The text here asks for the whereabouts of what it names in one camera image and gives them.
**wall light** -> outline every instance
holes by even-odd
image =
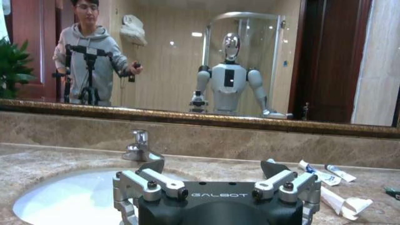
[[[192,32],[192,36],[200,38],[203,36],[203,33],[200,33],[200,32]]]

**gray hoodie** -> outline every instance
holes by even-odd
[[[125,71],[128,68],[127,57],[120,53],[120,47],[109,36],[104,27],[97,26],[95,33],[91,36],[84,37],[79,23],[63,30],[60,34],[60,41],[55,49],[53,60],[56,62],[56,68],[65,67],[65,45],[81,45],[91,48],[103,49],[105,52],[112,52],[113,62],[119,71]],[[93,87],[99,90],[100,105],[109,105],[111,92],[112,92],[112,65],[108,57],[97,57],[93,71]],[[80,91],[88,86],[88,72],[87,62],[83,58],[83,54],[72,52],[71,58],[71,102],[77,103]]]

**shower enclosure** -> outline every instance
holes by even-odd
[[[211,68],[223,62],[221,43],[228,33],[237,33],[241,40],[237,63],[245,68],[256,68],[263,76],[263,86],[269,99],[273,94],[273,78],[279,52],[280,27],[283,17],[251,12],[229,12],[215,17],[205,28],[203,65]],[[213,109],[211,85],[205,91],[209,111]],[[239,102],[239,115],[260,116],[261,110],[251,87],[247,86]]]

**sink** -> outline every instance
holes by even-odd
[[[113,208],[112,177],[125,169],[80,171],[52,178],[16,201],[13,212],[35,225],[117,225],[120,212]],[[172,173],[175,180],[187,181]]]

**mirror frame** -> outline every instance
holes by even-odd
[[[53,114],[61,116],[89,117],[96,119],[185,124],[221,128],[243,128],[315,135],[340,135],[400,139],[400,127],[367,126],[299,120],[277,120],[189,112],[71,105],[12,99],[0,99],[0,111]]]

